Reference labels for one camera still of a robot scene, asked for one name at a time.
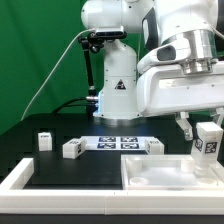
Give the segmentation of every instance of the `white block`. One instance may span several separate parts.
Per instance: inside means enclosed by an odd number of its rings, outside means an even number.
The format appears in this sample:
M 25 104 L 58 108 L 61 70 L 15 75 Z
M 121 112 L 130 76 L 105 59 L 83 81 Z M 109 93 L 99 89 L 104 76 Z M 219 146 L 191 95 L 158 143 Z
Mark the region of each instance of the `white block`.
M 52 137 L 50 132 L 38 133 L 39 151 L 52 151 Z
M 21 190 L 34 173 L 32 158 L 22 159 L 13 171 L 0 184 L 1 190 Z
M 163 155 L 164 145 L 157 138 L 145 138 L 145 151 L 150 155 Z
M 223 130 L 214 122 L 197 123 L 197 132 L 200 138 L 206 138 L 207 141 L 220 141 Z
M 76 159 L 85 151 L 86 140 L 83 138 L 73 138 L 69 142 L 65 143 L 62 147 L 63 158 Z

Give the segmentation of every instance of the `warning label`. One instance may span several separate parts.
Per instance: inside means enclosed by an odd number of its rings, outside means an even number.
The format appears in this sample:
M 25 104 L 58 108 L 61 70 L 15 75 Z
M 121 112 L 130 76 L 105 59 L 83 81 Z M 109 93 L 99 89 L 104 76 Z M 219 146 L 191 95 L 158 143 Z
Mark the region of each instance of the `warning label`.
M 120 90 L 126 90 L 126 87 L 124 85 L 124 82 L 120 80 L 118 84 L 116 85 L 115 89 L 120 89 Z

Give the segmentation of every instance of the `green screen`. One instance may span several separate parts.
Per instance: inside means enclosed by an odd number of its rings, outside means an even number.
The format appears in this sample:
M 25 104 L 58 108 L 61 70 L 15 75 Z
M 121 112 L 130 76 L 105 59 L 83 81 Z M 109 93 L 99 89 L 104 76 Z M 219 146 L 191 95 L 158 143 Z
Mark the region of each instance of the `green screen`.
M 31 98 L 84 27 L 84 0 L 0 1 L 0 134 L 18 123 Z M 134 49 L 138 37 L 126 43 Z M 91 55 L 96 88 L 103 86 L 103 52 Z M 62 103 L 88 94 L 85 60 L 76 42 L 27 115 L 50 113 Z M 85 112 L 84 108 L 62 112 Z

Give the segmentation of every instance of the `white cube with black marker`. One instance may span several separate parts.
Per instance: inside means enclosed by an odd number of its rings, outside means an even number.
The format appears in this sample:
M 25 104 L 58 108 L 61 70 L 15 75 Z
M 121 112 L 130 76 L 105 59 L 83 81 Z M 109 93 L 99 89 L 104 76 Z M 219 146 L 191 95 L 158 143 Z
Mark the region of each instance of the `white cube with black marker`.
M 86 140 L 73 138 L 62 146 L 63 158 L 76 159 L 85 151 Z
M 223 129 L 214 122 L 197 123 L 198 138 L 194 141 L 191 155 L 195 159 L 195 173 L 205 176 L 210 164 L 218 158 Z
M 164 145 L 157 138 L 145 138 L 145 151 L 150 155 L 163 155 Z
M 50 132 L 38 133 L 39 151 L 52 151 L 52 137 Z

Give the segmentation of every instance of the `black table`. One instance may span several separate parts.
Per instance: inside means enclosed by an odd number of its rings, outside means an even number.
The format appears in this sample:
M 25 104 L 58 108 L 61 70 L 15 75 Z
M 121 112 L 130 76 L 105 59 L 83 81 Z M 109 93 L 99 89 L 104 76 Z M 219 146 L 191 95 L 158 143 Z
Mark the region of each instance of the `black table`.
M 205 115 L 191 115 L 196 122 L 211 121 Z M 39 152 L 39 132 L 51 132 L 53 150 Z M 81 136 L 154 136 L 165 145 L 166 154 L 189 154 L 192 142 L 186 142 L 174 116 L 148 118 L 130 127 L 108 127 L 88 120 L 83 114 L 37 114 L 26 118 L 0 136 L 0 181 L 21 161 L 34 158 L 35 173 L 26 189 L 122 189 L 121 154 L 139 151 L 86 151 L 76 160 L 62 158 L 62 145 Z M 224 160 L 222 141 L 218 160 Z M 0 215 L 0 223 L 223 223 L 224 216 L 103 216 L 103 215 Z

